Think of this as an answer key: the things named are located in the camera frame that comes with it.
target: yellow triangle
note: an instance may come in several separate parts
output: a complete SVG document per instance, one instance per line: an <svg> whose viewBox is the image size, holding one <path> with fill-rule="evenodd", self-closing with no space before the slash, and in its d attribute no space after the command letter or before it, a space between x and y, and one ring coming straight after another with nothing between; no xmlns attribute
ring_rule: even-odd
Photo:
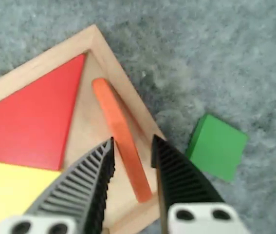
<svg viewBox="0 0 276 234"><path fill-rule="evenodd" d="M0 163L0 221L23 214L60 173Z"/></svg>

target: green block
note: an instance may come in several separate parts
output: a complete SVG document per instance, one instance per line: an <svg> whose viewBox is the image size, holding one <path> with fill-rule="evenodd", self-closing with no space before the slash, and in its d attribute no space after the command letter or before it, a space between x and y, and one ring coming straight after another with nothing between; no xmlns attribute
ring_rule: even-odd
<svg viewBox="0 0 276 234"><path fill-rule="evenodd" d="M221 120L204 115L185 155L203 172L223 180L234 179L248 136Z"/></svg>

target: wooden tray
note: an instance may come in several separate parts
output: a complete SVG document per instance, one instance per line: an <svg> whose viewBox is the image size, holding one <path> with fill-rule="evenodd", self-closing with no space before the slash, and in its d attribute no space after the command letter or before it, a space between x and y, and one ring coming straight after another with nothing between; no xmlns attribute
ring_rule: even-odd
<svg viewBox="0 0 276 234"><path fill-rule="evenodd" d="M116 171L109 184L103 226L110 234L134 234L159 217L156 173L150 167L150 146L153 134L164 136L98 28L92 25L0 77L0 100L82 53L87 53L87 59L71 123L64 168L111 136L91 87L93 79L104 77L119 95L119 103L126 114L154 195L146 203L136 201L116 148Z"/></svg>

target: red triangle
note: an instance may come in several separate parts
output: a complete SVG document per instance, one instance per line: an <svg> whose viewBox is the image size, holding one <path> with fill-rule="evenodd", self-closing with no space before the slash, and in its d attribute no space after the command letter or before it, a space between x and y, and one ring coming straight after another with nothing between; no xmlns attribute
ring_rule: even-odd
<svg viewBox="0 0 276 234"><path fill-rule="evenodd" d="M0 162L59 170L85 55L0 101Z"/></svg>

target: orange wooden piece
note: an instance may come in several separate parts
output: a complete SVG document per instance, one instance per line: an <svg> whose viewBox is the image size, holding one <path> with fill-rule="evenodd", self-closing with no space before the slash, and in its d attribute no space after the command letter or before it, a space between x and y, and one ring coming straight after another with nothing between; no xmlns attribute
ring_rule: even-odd
<svg viewBox="0 0 276 234"><path fill-rule="evenodd" d="M0 101L0 162L59 170L85 55Z"/></svg>
<svg viewBox="0 0 276 234"><path fill-rule="evenodd" d="M110 88L103 78L92 81L93 91L110 127L135 196L139 202L151 199L152 192L143 170L126 118Z"/></svg>

